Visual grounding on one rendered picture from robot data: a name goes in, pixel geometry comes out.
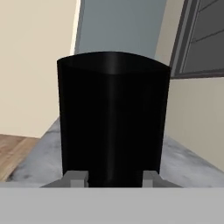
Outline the grey cabinet panel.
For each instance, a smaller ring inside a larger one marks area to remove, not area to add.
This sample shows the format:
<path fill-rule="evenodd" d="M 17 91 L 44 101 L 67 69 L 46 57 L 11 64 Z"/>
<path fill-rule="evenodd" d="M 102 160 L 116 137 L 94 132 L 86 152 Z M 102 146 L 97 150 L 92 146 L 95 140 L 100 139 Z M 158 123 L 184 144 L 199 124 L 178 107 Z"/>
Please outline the grey cabinet panel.
<path fill-rule="evenodd" d="M 76 52 L 154 58 L 167 0 L 80 0 Z"/>

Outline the grey framed window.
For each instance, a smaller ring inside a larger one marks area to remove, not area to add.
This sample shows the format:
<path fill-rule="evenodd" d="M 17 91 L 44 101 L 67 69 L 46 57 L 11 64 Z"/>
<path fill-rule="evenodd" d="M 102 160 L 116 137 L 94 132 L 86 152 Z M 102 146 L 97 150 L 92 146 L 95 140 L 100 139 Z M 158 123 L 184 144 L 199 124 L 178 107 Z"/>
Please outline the grey framed window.
<path fill-rule="evenodd" d="M 171 77 L 224 77 L 224 0 L 185 0 L 171 54 Z"/>

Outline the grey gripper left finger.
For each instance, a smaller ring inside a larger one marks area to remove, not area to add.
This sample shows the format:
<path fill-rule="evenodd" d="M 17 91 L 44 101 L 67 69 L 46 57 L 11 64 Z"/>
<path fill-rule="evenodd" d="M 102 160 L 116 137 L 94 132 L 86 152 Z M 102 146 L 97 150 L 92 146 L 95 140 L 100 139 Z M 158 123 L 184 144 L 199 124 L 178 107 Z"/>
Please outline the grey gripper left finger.
<path fill-rule="evenodd" d="M 59 187 L 59 188 L 84 188 L 88 187 L 88 172 L 87 171 L 67 171 L 66 174 L 58 180 L 53 181 L 47 185 L 43 185 L 43 188 L 47 187 Z"/>

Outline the black jug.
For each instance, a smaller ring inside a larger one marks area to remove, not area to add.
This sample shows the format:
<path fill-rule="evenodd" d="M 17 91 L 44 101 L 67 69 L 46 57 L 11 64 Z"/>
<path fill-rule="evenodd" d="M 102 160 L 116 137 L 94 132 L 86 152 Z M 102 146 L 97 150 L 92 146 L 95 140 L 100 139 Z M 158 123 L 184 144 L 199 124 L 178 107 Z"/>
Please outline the black jug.
<path fill-rule="evenodd" d="M 91 187 L 140 187 L 159 171 L 171 69 L 127 52 L 58 59 L 62 170 Z"/>

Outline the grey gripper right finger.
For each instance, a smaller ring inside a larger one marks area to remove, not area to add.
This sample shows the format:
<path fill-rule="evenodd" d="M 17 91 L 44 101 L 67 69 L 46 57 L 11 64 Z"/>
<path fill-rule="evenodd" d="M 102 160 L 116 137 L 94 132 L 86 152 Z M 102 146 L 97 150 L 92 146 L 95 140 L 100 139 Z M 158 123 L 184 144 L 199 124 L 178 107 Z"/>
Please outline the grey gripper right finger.
<path fill-rule="evenodd" d="M 143 187 L 178 187 L 178 185 L 162 179 L 156 171 L 144 171 Z"/>

